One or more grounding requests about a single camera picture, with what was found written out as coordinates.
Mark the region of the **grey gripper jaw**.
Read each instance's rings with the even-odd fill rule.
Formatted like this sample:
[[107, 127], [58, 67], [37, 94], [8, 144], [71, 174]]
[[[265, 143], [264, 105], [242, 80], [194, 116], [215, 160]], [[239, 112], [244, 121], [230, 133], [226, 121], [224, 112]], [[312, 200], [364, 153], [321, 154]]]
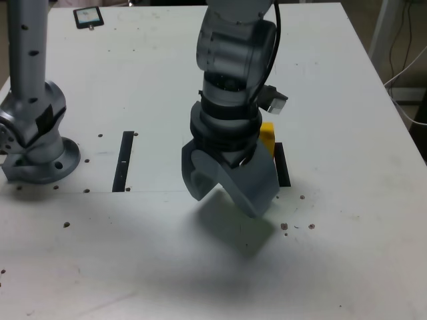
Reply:
[[182, 177], [194, 199], [202, 200], [218, 184], [218, 167], [194, 139], [182, 147]]
[[191, 195], [202, 200], [220, 184], [248, 217], [262, 217], [280, 190], [276, 166], [265, 145], [258, 141], [249, 162], [235, 168], [206, 152], [191, 152]]

